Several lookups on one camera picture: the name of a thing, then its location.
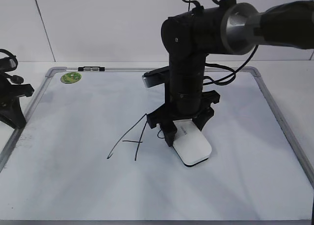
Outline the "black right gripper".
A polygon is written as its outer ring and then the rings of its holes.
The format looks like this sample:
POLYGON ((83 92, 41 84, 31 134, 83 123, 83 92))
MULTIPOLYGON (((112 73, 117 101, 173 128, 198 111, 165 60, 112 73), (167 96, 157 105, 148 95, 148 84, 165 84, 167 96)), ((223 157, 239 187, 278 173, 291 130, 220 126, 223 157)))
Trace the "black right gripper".
POLYGON ((172 146, 177 133, 174 121, 191 119, 196 127, 202 131, 205 124, 214 116, 212 104, 220 101, 216 91, 200 92, 195 96, 179 95, 178 99, 171 97, 162 106, 147 115, 150 128, 160 125, 165 142, 172 146))

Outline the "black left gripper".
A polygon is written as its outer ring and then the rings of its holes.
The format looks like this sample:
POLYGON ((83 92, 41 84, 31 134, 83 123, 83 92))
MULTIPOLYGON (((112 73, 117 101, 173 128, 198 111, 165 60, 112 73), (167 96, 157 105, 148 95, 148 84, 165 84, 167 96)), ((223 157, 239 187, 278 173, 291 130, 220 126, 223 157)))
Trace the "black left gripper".
POLYGON ((30 84, 8 84, 0 89, 0 121, 13 129, 24 128, 26 119, 23 115, 20 98, 31 97, 34 89, 30 84))

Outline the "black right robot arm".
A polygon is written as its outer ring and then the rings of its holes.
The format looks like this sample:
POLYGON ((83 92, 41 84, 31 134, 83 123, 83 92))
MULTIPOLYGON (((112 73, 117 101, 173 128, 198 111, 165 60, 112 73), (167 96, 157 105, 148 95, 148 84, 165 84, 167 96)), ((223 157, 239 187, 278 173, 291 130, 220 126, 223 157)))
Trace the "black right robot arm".
POLYGON ((165 103, 148 114, 151 128, 159 126, 168 146, 178 131, 174 122, 192 120, 202 129, 214 115, 216 91, 203 91, 209 54, 244 55, 257 45, 314 47, 314 3, 300 0, 259 12, 253 5, 220 0, 215 8, 196 4, 189 12, 169 17, 161 26, 169 54, 166 67, 147 72, 147 87, 165 85, 165 103))

